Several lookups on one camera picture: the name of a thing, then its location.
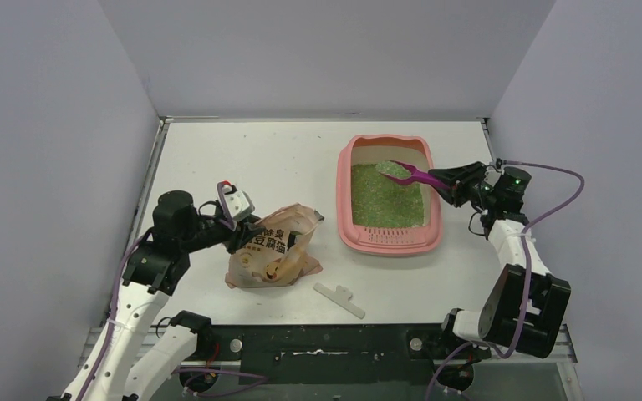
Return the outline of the purple litter scoop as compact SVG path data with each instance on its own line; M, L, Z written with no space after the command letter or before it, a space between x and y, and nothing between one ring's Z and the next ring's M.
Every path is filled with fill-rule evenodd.
M385 178L392 180L398 185L408 186L414 183L430 185L436 190L446 190L448 185L440 182L427 172L417 169L397 160L385 160L375 165L375 170Z

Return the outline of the beige cat litter bag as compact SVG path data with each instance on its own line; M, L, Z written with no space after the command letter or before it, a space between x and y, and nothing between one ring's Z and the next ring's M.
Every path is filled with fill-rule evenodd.
M230 288L287 287L321 272L320 262L308 251L323 221L318 211L301 204L263 217L262 234L230 256L225 283Z

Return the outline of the white bag clip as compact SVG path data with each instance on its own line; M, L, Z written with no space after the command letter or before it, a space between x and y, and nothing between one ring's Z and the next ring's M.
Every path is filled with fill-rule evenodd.
M353 293L347 287L338 285L335 289L331 289L317 282L313 285L313 289L337 306L343 308L346 312L349 312L358 319L364 319L365 310L352 303Z

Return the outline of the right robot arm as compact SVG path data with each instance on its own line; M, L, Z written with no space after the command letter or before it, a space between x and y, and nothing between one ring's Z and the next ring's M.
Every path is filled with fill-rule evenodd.
M428 173L441 183L437 192L444 201L455 207L470 204L480 214L482 235L501 268L480 311L454 308L446 315L436 334L439 350L456 357L472 342L546 358L572 289L547 269L530 237L522 207L531 175L515 166L482 162Z

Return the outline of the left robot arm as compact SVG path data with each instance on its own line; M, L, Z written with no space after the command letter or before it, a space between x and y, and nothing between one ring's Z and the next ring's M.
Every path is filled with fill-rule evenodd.
M224 245L233 254L264 230L249 195L228 181L217 184L211 205L215 210L206 215L186 191L159 197L152 227L120 263L103 331L59 400L149 400L186 358L211 353L210 319L181 311L162 338L138 355L152 323L190 268L191 253Z

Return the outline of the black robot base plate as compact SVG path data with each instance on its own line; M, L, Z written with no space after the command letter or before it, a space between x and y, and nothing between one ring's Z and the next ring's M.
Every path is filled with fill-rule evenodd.
M438 323L215 325L185 367L240 368L271 384L429 382L458 346Z

